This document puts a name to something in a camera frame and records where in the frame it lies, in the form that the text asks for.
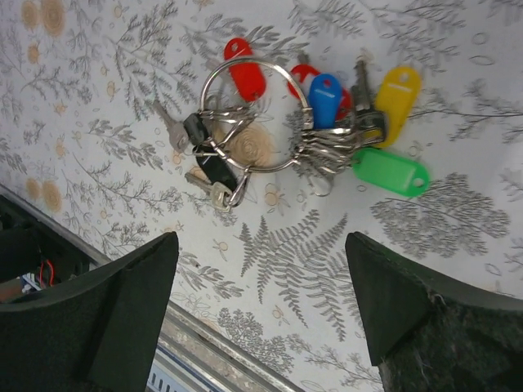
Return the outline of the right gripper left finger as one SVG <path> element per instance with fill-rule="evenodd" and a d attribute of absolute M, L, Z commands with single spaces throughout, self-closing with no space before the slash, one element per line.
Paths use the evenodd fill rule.
<path fill-rule="evenodd" d="M 179 257 L 169 232 L 1 305 L 3 391 L 143 391 Z"/>

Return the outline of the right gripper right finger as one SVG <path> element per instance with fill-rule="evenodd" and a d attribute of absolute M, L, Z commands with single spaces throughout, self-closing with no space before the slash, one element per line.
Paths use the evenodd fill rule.
<path fill-rule="evenodd" d="M 346 258 L 385 391 L 520 391 L 522 301 L 466 284 L 354 232 Z"/>

